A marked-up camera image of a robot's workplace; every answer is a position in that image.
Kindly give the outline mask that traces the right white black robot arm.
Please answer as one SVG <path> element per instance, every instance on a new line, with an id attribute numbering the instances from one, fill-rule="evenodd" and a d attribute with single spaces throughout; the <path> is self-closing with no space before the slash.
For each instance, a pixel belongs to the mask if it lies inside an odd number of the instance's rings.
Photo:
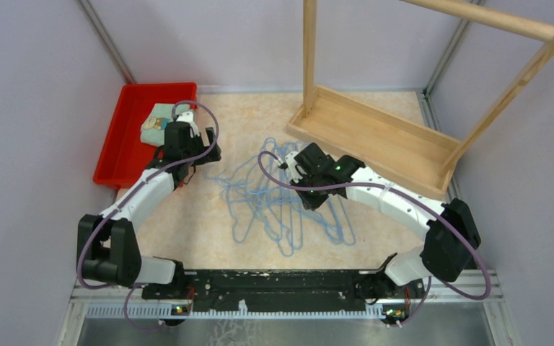
<path id="1" fill-rule="evenodd" d="M 377 287 L 386 297 L 397 296 L 411 281 L 434 276 L 453 283 L 470 264 L 469 248 L 481 239 L 467 203 L 448 203 L 419 195 L 389 181 L 349 155 L 334 160 L 316 144 L 292 151 L 282 168 L 292 178 L 304 208 L 318 209 L 329 195 L 362 203 L 411 230 L 423 244 L 396 254 L 381 267 Z"/>

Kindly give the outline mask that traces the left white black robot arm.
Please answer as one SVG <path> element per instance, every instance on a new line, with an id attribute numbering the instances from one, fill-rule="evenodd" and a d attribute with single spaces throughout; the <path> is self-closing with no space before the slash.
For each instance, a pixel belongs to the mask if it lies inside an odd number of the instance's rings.
<path id="1" fill-rule="evenodd" d="M 86 214 L 77 226 L 76 275 L 89 289 L 111 285 L 159 284 L 170 298 L 188 287 L 182 264 L 141 254 L 136 230 L 188 176 L 192 167 L 220 161 L 219 127 L 207 127 L 210 144 L 193 130 L 191 120 L 167 125 L 164 145 L 123 197 L 97 215 Z"/>

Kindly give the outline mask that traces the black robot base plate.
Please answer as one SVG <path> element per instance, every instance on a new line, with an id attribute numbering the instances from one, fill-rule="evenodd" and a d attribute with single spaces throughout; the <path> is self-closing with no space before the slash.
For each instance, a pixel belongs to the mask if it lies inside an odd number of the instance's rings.
<path id="1" fill-rule="evenodd" d="M 420 279 L 395 285 L 378 270 L 186 270 L 173 284 L 149 284 L 146 300 L 182 299 L 194 312 L 357 312 L 382 299 L 421 298 Z"/>

